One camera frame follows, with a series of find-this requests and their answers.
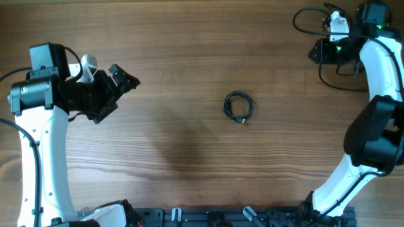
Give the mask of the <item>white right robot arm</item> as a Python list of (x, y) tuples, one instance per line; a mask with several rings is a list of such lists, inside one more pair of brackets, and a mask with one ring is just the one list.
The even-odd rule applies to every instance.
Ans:
[(318, 66), (353, 64), (367, 76), (369, 103), (344, 137), (344, 155), (325, 183), (297, 211), (297, 222), (313, 226), (342, 224), (347, 204), (372, 179), (403, 164), (402, 38), (391, 27), (392, 10), (384, 1), (366, 1), (355, 17), (324, 3), (319, 40), (309, 53)]

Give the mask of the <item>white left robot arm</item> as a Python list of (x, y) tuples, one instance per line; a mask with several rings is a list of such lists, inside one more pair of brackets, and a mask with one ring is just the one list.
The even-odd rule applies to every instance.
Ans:
[(69, 48), (44, 43), (30, 47), (32, 65), (12, 85), (8, 102), (20, 134), (22, 202), (18, 226), (139, 226), (126, 200), (104, 204), (80, 218), (71, 200), (67, 161), (68, 124), (78, 115), (98, 124), (140, 81), (116, 64), (99, 70), (90, 56), (69, 64)]

